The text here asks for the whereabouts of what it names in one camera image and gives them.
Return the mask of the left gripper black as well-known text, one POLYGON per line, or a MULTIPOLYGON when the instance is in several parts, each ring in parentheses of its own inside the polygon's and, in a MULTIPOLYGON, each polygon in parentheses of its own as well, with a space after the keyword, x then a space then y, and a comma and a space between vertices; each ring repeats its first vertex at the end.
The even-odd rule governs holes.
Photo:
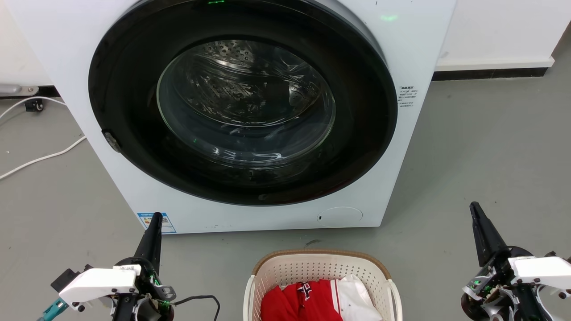
POLYGON ((159 278, 162 213, 152 213, 134 257, 118 262, 115 268, 139 266, 134 287, 124 294, 111 296, 112 321, 174 321, 173 300, 177 297, 173 287, 165 286, 159 278))

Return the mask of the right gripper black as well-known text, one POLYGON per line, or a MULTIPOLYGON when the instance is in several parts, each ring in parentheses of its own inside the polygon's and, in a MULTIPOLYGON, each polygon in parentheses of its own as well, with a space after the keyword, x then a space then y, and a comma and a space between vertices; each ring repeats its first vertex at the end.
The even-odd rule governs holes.
POLYGON ((537 282, 512 283, 509 259, 531 258, 527 250, 508 247, 478 202, 469 206, 481 270, 463 288, 461 307, 472 321, 554 321, 542 303, 537 282))

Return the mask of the cream plastic laundry basket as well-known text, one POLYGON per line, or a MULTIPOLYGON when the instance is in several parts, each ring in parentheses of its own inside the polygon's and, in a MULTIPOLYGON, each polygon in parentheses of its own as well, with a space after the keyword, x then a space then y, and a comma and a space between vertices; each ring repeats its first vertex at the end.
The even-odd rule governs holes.
POLYGON ((350 274, 364 283, 382 321, 403 321, 397 286, 377 258, 361 252, 316 248, 275 251, 261 258, 245 287, 243 321, 261 321, 263 296, 276 286, 341 279, 350 274))

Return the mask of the blue energy label sticker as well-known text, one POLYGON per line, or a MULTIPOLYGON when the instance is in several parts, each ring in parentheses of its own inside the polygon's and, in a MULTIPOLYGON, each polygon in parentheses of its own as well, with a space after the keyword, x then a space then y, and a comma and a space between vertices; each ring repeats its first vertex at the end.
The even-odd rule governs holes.
MULTIPOLYGON (((161 215, 162 215, 161 233, 176 234, 177 232, 168 215, 166 213, 161 213, 161 215)), ((137 213, 137 217, 139 218, 145 229, 149 228, 153 216, 154 213, 137 213)))

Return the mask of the grey washer door latch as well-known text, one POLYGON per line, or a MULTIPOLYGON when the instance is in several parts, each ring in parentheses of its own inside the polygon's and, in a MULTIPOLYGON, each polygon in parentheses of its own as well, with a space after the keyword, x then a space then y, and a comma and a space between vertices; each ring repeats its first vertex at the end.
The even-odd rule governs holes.
POLYGON ((108 129, 103 129, 102 134, 106 142, 109 144, 110 148, 112 148, 117 153, 122 153, 122 147, 120 145, 120 142, 116 139, 112 131, 108 129))

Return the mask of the white garment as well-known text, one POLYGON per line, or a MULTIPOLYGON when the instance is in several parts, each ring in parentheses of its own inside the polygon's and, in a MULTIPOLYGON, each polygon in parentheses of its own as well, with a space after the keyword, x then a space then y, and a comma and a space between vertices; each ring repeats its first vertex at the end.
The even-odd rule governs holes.
POLYGON ((383 321, 370 295, 359 278, 349 274, 330 281, 335 311, 343 321, 383 321))

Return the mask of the round white filter cap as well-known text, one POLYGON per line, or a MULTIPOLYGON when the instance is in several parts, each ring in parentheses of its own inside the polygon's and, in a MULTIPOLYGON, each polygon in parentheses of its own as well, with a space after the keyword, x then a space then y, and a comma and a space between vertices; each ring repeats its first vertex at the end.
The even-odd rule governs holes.
POLYGON ((334 207, 318 214, 317 222, 328 228, 355 227, 361 221, 363 213, 352 207, 334 207))

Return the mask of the red garment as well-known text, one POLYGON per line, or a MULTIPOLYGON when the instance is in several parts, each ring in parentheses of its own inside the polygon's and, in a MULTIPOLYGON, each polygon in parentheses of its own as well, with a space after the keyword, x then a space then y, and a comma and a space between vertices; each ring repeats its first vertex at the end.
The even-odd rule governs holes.
POLYGON ((261 321, 343 321, 335 281, 276 286, 261 301, 261 321))

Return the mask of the small printed text label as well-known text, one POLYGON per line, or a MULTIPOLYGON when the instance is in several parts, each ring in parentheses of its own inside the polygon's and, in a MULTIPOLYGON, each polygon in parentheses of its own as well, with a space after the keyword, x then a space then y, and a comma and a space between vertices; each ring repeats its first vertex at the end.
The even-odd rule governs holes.
POLYGON ((414 86, 400 86, 397 93, 399 108, 411 107, 415 104, 418 90, 414 86))

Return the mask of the black round washer door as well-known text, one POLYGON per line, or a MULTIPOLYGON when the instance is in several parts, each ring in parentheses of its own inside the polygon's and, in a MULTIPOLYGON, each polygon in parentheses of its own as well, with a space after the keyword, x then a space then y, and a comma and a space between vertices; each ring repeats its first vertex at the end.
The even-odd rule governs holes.
POLYGON ((313 0, 147 0, 98 45, 101 130, 149 176, 240 206, 311 201, 363 177, 396 131, 383 56, 313 0))

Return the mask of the white front-load washing machine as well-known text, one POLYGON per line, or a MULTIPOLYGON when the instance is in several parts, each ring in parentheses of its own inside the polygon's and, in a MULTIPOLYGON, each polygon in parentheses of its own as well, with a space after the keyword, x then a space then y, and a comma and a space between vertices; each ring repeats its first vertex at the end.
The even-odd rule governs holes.
POLYGON ((456 0, 313 0, 340 13, 382 54, 396 94, 400 86, 414 86, 418 95, 411 107, 397 105, 394 136, 363 177, 324 197, 280 206, 231 205, 186 194, 149 176, 110 148, 94 116, 88 75, 94 53, 110 27, 142 1, 147 0, 4 0, 134 213, 166 213, 177 234, 326 228, 317 216, 334 207, 360 210, 363 217, 355 227, 381 224, 456 0))

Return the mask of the grey metal floor bracket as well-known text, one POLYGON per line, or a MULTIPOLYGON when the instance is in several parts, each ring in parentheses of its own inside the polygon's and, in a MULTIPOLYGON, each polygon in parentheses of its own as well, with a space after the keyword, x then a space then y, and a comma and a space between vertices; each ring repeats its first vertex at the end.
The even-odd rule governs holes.
POLYGON ((39 86, 0 83, 0 98, 32 97, 37 94, 39 89, 39 86))

